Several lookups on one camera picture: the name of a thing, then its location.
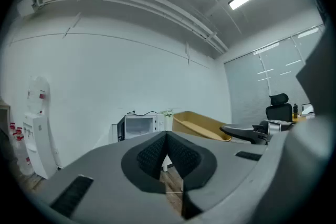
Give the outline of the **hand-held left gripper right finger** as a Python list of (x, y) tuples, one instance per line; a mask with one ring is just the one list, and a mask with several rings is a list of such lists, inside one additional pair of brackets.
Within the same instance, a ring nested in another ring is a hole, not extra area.
[(262, 155), (267, 146), (238, 142), (224, 142), (194, 136), (182, 132), (176, 135), (211, 151), (217, 160), (217, 168), (206, 185), (188, 191), (182, 198), (182, 217), (190, 219), (208, 211), (231, 194), (258, 163), (237, 156), (239, 152)]

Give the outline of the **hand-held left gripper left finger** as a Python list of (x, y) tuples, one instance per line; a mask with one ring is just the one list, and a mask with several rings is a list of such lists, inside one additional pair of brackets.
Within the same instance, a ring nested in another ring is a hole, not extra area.
[(51, 203), (78, 176), (93, 179), (81, 203), (71, 215), (76, 223), (180, 223), (165, 194), (136, 188), (121, 169), (122, 156), (155, 134), (147, 134), (95, 148), (59, 170), (39, 190), (39, 199)]

